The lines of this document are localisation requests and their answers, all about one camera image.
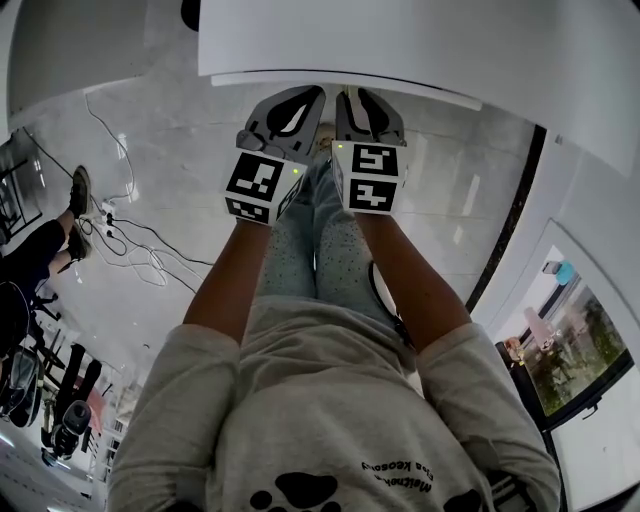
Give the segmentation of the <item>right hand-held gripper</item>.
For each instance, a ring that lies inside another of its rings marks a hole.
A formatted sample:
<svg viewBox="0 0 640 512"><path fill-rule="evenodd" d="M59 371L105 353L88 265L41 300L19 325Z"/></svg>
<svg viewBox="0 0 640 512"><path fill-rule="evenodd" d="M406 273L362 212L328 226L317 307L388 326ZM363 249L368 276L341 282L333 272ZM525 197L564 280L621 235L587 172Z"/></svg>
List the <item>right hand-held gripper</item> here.
<svg viewBox="0 0 640 512"><path fill-rule="evenodd" d="M359 88L358 98L368 130L356 130L348 93L341 91L336 97L336 138L341 141L332 143L332 166L337 192L349 213L392 215L408 174L407 148L400 147L405 145L404 122L369 89Z"/></svg>

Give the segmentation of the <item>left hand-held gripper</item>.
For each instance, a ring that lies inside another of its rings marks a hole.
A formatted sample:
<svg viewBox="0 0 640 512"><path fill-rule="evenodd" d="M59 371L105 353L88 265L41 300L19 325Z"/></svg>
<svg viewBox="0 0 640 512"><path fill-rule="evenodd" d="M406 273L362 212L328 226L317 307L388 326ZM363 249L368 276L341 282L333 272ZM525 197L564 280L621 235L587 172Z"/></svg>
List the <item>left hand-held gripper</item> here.
<svg viewBox="0 0 640 512"><path fill-rule="evenodd" d="M302 188L325 102L321 86L305 85L256 105L236 136L237 161L223 187L230 215L267 226L282 217Z"/></svg>

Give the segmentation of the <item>white round table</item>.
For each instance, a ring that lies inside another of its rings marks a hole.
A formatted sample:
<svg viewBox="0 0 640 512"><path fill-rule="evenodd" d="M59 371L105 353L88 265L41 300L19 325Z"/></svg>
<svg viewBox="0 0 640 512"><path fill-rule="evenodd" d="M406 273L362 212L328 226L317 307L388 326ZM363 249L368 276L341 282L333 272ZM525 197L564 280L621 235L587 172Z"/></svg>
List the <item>white round table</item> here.
<svg viewBox="0 0 640 512"><path fill-rule="evenodd" d="M322 70L267 70L213 74L210 76L210 80L213 86L254 83L354 85L361 88L388 90L425 97L472 111L480 111L483 107L480 100L456 92L410 81L360 73Z"/></svg>

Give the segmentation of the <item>person's right forearm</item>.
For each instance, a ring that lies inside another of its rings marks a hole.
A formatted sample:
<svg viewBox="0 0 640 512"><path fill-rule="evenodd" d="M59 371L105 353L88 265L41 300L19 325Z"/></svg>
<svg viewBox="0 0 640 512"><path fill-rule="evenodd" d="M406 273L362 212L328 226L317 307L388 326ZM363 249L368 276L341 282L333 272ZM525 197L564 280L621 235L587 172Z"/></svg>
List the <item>person's right forearm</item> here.
<svg viewBox="0 0 640 512"><path fill-rule="evenodd" d="M393 217L357 213L355 219L417 352L471 322L458 295Z"/></svg>

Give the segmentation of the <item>person's left forearm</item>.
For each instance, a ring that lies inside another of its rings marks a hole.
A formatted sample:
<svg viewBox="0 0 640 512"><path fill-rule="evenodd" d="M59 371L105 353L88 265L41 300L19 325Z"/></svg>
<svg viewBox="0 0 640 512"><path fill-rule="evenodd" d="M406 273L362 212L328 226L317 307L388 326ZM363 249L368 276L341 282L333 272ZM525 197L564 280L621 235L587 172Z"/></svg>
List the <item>person's left forearm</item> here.
<svg viewBox="0 0 640 512"><path fill-rule="evenodd" d="M239 220L196 292L185 325L213 329L240 343L255 296L272 228Z"/></svg>

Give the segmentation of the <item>white desk with shelves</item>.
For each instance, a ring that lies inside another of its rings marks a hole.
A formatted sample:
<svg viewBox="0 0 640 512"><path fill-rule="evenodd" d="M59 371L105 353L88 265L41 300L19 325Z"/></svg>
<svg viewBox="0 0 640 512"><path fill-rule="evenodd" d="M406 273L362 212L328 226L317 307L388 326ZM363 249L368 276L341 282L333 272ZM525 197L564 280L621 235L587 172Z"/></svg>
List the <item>white desk with shelves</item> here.
<svg viewBox="0 0 640 512"><path fill-rule="evenodd" d="M360 73L476 98L624 176L640 162L633 0L202 0L198 72Z"/></svg>

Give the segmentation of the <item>person's legs in jeans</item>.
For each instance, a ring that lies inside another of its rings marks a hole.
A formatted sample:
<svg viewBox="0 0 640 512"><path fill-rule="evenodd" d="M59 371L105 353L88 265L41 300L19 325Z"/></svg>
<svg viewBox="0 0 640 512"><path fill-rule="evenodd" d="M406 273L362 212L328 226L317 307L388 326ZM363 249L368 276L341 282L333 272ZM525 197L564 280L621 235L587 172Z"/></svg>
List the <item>person's legs in jeans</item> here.
<svg viewBox="0 0 640 512"><path fill-rule="evenodd" d="M301 191L272 229L256 295L317 299L393 328L373 292L371 262L354 216L342 207L330 151L321 150Z"/></svg>

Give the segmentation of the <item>pink bottle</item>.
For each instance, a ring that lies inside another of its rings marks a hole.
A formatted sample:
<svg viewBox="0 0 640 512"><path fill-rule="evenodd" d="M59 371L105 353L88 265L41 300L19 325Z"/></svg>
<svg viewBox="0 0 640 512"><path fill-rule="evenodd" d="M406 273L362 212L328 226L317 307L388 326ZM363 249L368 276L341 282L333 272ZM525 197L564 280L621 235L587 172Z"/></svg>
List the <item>pink bottle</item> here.
<svg viewBox="0 0 640 512"><path fill-rule="evenodd" d="M547 351L554 343L553 327L544 319L542 319L536 310L527 307L523 311L524 317L534 338L535 343L541 351Z"/></svg>

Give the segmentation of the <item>person's grey sweatshirt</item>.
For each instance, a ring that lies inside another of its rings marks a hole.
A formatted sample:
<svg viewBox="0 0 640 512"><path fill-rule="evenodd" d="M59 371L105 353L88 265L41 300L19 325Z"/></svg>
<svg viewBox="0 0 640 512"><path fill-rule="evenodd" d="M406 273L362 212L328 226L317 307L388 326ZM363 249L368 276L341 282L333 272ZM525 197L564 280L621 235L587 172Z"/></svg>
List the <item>person's grey sweatshirt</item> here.
<svg viewBox="0 0 640 512"><path fill-rule="evenodd" d="M558 512L557 467L470 323L421 352L360 313L263 297L242 342L174 328L111 472L109 512Z"/></svg>

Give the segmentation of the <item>black framed window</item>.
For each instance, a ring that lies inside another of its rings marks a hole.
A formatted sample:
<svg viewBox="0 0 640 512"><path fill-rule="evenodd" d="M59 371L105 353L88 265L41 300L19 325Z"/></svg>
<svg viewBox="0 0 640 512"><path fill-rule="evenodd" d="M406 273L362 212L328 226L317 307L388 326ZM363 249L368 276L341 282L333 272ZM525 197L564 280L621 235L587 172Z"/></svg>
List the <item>black framed window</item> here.
<svg viewBox="0 0 640 512"><path fill-rule="evenodd" d="M575 266L566 286L560 286L554 275L542 273L547 261L563 260L573 265L558 247L551 246L496 338L520 399L542 432L585 409L595 409L617 375L632 366L616 324ZM553 327L554 343L547 351L541 351L531 335L523 314L527 307ZM521 342L522 366L512 364L505 348L504 341L511 337Z"/></svg>

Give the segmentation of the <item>black office chair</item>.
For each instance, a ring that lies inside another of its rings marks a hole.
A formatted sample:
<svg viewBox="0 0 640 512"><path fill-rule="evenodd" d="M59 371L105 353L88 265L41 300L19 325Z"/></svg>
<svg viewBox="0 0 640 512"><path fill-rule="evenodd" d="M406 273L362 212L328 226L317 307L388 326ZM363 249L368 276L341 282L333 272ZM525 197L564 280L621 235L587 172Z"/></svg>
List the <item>black office chair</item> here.
<svg viewBox="0 0 640 512"><path fill-rule="evenodd" d="M28 301L13 282L0 282L0 419L18 428L35 421L44 386L45 364L63 364L44 341L44 331L36 314L43 312L53 320L59 313L47 306L58 300L35 296Z"/></svg>

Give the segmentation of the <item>black metal frame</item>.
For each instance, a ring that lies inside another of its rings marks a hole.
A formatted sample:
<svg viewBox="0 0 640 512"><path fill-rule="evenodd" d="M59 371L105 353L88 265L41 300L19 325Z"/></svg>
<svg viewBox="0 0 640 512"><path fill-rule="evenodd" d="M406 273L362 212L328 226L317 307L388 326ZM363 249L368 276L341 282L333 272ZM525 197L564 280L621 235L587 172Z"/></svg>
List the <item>black metal frame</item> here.
<svg viewBox="0 0 640 512"><path fill-rule="evenodd" d="M35 144L22 130L0 146L0 247L38 221L46 188Z"/></svg>

